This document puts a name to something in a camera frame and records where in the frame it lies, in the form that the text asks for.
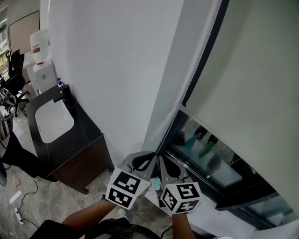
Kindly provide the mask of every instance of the black chair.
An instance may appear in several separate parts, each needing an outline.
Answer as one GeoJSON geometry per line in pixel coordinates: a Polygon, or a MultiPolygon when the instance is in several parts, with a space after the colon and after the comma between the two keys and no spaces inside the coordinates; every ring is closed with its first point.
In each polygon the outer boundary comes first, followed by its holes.
{"type": "Polygon", "coordinates": [[[5,82],[1,81],[0,85],[7,88],[8,91],[16,97],[15,105],[15,117],[18,117],[17,109],[20,102],[29,102],[28,99],[22,99],[26,94],[29,95],[29,91],[22,92],[25,85],[25,79],[22,76],[24,54],[20,54],[20,50],[15,51],[9,59],[9,54],[7,54],[7,64],[8,64],[8,74],[9,79],[5,82]]]}

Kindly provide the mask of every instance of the black sleeve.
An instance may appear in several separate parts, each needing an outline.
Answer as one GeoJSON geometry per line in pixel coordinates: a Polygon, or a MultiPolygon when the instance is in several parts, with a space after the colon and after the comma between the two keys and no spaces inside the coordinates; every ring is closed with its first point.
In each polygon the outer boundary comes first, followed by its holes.
{"type": "Polygon", "coordinates": [[[46,220],[30,239],[79,239],[82,235],[68,226],[46,220]]]}

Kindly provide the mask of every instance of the roller blind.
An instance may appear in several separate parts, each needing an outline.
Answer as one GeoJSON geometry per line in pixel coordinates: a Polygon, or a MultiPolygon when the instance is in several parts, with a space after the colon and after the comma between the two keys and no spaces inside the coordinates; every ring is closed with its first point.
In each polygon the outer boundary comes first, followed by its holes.
{"type": "Polygon", "coordinates": [[[299,214],[299,3],[231,0],[184,109],[299,214]]]}

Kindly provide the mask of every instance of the marble floor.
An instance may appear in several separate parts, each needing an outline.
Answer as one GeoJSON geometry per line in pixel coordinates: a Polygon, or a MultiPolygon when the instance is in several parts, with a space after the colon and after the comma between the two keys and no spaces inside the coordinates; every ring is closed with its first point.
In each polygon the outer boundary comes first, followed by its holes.
{"type": "MultiPolygon", "coordinates": [[[[32,87],[27,85],[26,88],[30,91],[29,98],[34,97],[32,87]]],[[[2,106],[0,106],[0,111],[5,112],[2,106]]],[[[21,145],[36,155],[27,118],[21,111],[18,115],[14,118],[14,133],[21,145]]],[[[37,182],[38,192],[29,194],[24,199],[21,208],[23,219],[37,226],[40,226],[46,219],[62,222],[71,213],[99,201],[106,192],[109,179],[110,173],[105,171],[87,186],[90,191],[88,195],[83,195],[63,183],[51,183],[40,179],[37,182]]],[[[19,190],[23,197],[28,192],[34,192],[36,184],[33,178],[18,167],[12,166],[7,170],[7,186],[0,189],[0,239],[27,239],[36,231],[36,227],[27,221],[23,225],[17,222],[14,207],[21,205],[21,197],[12,204],[9,203],[9,199],[19,190]]],[[[107,218],[116,218],[116,213],[117,208],[107,218]]],[[[171,218],[146,198],[128,213],[128,218],[132,224],[147,227],[158,236],[172,225],[171,218]]],[[[164,238],[172,238],[172,230],[169,230],[164,238]]]]}

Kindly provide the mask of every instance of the white sink basin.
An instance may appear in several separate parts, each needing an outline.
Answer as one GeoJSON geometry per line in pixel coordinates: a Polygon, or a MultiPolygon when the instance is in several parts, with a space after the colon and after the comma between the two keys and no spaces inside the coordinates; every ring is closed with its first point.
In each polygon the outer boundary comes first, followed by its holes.
{"type": "Polygon", "coordinates": [[[74,126],[74,119],[62,100],[53,100],[36,111],[36,123],[44,143],[51,143],[74,126]]]}

